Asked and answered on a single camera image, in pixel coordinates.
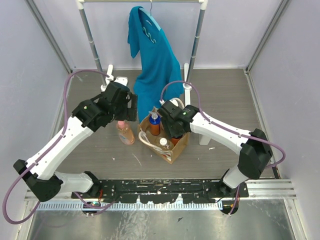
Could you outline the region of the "blue orange spray bottle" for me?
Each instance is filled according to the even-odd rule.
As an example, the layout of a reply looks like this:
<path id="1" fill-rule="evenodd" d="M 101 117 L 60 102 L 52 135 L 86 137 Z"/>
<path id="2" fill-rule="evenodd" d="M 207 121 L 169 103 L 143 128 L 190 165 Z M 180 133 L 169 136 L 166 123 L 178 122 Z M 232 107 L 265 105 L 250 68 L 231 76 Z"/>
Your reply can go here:
<path id="1" fill-rule="evenodd" d="M 182 138 L 182 135 L 172 137 L 172 138 L 171 138 L 172 144 L 175 146 L 175 145 L 179 142 L 179 140 L 180 140 L 181 138 Z"/>

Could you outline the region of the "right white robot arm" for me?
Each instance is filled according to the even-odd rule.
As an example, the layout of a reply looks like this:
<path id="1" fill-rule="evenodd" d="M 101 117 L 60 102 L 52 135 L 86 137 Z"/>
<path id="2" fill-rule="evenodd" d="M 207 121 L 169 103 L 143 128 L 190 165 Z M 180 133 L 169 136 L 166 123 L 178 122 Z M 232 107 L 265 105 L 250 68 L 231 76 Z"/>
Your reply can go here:
<path id="1" fill-rule="evenodd" d="M 219 192 L 231 197 L 237 187 L 247 180 L 258 180 L 273 156 L 265 133 L 256 128 L 248 131 L 235 128 L 210 117 L 199 108 L 185 108 L 166 101 L 157 110 L 162 126 L 169 137 L 195 133 L 214 140 L 238 155 L 238 163 L 219 180 Z"/>

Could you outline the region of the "white bottle grey cap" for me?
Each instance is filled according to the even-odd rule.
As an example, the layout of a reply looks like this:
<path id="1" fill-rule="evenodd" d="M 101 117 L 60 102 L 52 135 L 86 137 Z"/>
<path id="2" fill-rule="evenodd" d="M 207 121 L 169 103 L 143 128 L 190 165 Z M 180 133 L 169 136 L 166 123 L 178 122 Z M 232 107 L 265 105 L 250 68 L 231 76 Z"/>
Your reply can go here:
<path id="1" fill-rule="evenodd" d="M 207 146 L 210 143 L 211 138 L 208 136 L 205 136 L 203 134 L 198 135 L 198 143 L 201 146 Z"/>

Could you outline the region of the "pink cap peach bottle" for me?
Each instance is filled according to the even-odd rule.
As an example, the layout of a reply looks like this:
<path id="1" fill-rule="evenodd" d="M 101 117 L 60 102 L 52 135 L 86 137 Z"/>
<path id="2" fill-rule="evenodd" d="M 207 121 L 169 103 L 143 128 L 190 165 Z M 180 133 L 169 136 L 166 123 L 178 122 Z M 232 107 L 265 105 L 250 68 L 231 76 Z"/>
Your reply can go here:
<path id="1" fill-rule="evenodd" d="M 134 133 L 128 122 L 118 121 L 116 127 L 118 130 L 119 139 L 123 144 L 132 145 L 135 142 Z"/>

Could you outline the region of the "blue orange pump bottle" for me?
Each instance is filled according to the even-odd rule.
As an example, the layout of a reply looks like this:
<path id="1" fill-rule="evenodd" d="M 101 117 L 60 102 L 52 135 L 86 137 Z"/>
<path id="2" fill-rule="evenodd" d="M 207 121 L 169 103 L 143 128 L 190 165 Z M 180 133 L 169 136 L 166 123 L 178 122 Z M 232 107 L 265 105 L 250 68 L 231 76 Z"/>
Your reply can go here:
<path id="1" fill-rule="evenodd" d="M 160 134 L 161 117 L 154 111 L 149 112 L 149 131 L 153 136 Z"/>

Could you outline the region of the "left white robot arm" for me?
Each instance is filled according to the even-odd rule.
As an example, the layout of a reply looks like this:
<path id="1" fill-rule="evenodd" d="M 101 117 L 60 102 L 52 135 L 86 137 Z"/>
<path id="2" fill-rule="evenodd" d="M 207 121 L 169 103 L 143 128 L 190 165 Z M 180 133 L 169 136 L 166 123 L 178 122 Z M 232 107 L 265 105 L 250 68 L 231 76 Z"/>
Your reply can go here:
<path id="1" fill-rule="evenodd" d="M 14 163 L 14 169 L 40 202 L 69 192 L 84 193 L 88 198 L 99 196 L 102 185 L 93 173 L 62 173 L 57 168 L 99 128 L 113 121 L 137 120 L 138 96 L 127 84 L 126 77 L 117 77 L 100 94 L 80 102 L 66 125 L 38 153 Z"/>

